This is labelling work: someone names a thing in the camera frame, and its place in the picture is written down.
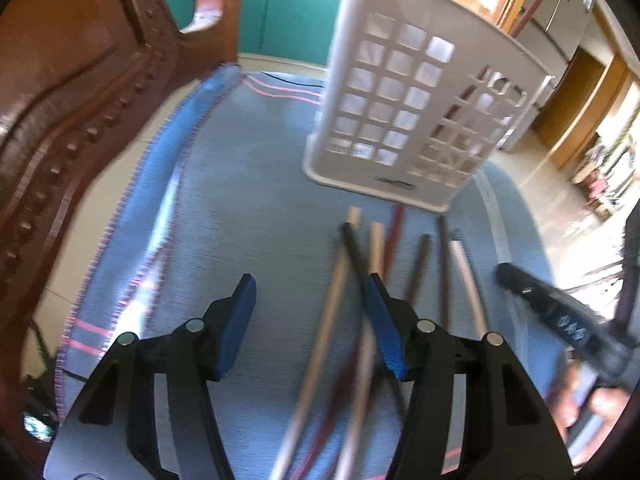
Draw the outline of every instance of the white plastic basket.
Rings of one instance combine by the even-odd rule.
[[[305,173],[446,211],[550,79],[452,0],[342,0]]]

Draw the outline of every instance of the tile floor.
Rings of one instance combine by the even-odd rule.
[[[324,79],[322,67],[297,64],[263,56],[241,56],[246,71],[292,73]],[[116,209],[143,151],[153,134],[174,107],[190,92],[197,81],[175,91],[140,131],[134,142],[92,184],[76,213],[66,243],[36,312],[47,345],[55,348],[62,334],[65,317],[76,300],[105,227]],[[533,211],[542,234],[559,285],[575,285],[576,276],[586,272],[577,269],[576,259],[584,255],[569,248],[576,240],[590,235],[599,225],[593,215],[582,209],[580,193],[569,185],[551,162],[532,171],[544,159],[546,150],[533,134],[527,134],[511,153],[496,152],[492,160],[507,171],[520,187]],[[39,375],[42,371],[34,338],[28,341],[23,355],[23,373]]]

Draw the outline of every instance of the brown wooden furniture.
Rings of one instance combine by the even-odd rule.
[[[10,0],[0,14],[0,426],[22,428],[20,353],[89,183],[176,88],[238,48],[239,0],[196,0],[177,30],[164,0]]]

